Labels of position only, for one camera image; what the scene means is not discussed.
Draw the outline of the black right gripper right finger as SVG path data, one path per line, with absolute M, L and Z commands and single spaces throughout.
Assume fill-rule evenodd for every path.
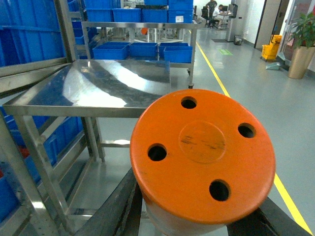
M 250 215 L 227 225 L 229 236 L 309 236 L 270 198 Z

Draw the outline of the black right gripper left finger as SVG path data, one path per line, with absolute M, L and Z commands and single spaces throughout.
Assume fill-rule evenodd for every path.
M 137 236 L 142 212 L 142 193 L 130 169 L 96 213 L 76 236 Z

